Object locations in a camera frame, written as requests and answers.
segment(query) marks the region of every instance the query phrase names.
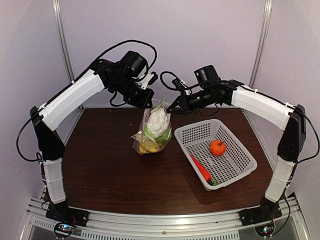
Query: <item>black mounting bracket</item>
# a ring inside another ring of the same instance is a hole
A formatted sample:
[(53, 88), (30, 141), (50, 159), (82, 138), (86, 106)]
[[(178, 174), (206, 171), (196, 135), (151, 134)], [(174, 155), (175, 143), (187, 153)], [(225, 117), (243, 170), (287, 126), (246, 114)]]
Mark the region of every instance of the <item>black mounting bracket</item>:
[(66, 223), (70, 226), (86, 227), (89, 212), (85, 210), (68, 207), (68, 202), (63, 201), (58, 204), (49, 204), (45, 217), (58, 222)]
[(261, 206), (241, 210), (239, 212), (239, 216), (242, 226), (260, 224), (263, 222), (272, 221), (273, 219), (280, 218), (282, 216), (279, 205), (277, 205), (271, 215), (262, 216), (261, 212)]

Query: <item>white plastic basket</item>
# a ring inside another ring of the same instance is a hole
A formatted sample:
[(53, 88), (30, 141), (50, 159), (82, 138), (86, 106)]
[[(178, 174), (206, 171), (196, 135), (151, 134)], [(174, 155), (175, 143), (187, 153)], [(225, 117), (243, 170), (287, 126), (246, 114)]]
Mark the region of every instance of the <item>white plastic basket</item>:
[[(205, 120), (180, 127), (174, 131), (174, 136), (207, 191), (226, 187), (257, 168), (254, 157), (220, 120)], [(222, 156), (210, 152), (210, 143), (214, 140), (225, 142), (226, 151)], [(211, 186), (206, 182), (190, 155), (208, 170), (218, 185)]]

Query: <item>orange pumpkin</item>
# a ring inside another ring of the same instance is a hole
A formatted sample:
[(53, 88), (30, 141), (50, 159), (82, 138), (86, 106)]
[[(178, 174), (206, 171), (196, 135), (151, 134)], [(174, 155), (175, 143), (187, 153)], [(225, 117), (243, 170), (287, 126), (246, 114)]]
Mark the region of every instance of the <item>orange pumpkin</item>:
[(221, 156), (226, 151), (226, 145), (223, 141), (220, 140), (214, 140), (212, 143), (210, 143), (210, 152), (212, 152), (215, 156)]

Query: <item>brown tabletop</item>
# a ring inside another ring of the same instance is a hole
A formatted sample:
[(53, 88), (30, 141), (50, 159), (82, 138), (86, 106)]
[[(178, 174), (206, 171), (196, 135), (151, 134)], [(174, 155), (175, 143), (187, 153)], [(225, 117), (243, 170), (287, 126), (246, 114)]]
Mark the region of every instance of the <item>brown tabletop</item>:
[[(204, 114), (214, 109), (204, 109)], [(72, 207), (125, 214), (193, 214), (256, 206), (272, 169), (237, 108), (214, 115), (244, 144), (258, 167), (250, 175), (208, 192), (173, 136), (156, 154), (139, 155), (130, 136), (137, 132), (143, 110), (86, 109), (73, 131), (62, 163), (64, 187)], [(172, 115), (173, 129), (213, 117), (199, 113)]]

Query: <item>white backdrop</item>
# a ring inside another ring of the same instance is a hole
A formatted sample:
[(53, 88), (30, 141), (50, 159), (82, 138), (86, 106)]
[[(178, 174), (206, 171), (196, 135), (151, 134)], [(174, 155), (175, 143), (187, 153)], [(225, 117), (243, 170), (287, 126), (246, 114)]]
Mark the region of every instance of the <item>white backdrop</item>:
[[(320, 2), (273, 1), (270, 30), (256, 82), (259, 91), (306, 108), (320, 134)], [(254, 116), (276, 162), (282, 132)], [(307, 123), (307, 138), (300, 159), (315, 154), (315, 135)], [(301, 163), (291, 184), (306, 218), (311, 239), (319, 239), (320, 156)]]
[[(69, 81), (51, 0), (5, 0), (0, 8), (0, 239), (17, 239), (27, 206), (43, 190), (40, 166), (16, 150), (16, 136), (29, 110), (49, 100)], [(59, 129), (63, 140), (77, 119), (71, 114)], [(29, 124), (20, 138), (28, 158), (38, 150)]]
[[(249, 83), (257, 52), (264, 1), (260, 0), (68, 0), (61, 12), (74, 75), (78, 76), (104, 49), (127, 39), (154, 45), (158, 75), (172, 71), (189, 85), (194, 71), (214, 65), (222, 79)], [(118, 61), (127, 50), (153, 59), (147, 46), (129, 43), (104, 56)], [(168, 84), (172, 78), (165, 76)], [(158, 80), (155, 97), (171, 103), (176, 92)], [(107, 107), (111, 94), (93, 96), (85, 107)], [(122, 97), (114, 101), (121, 103)]]

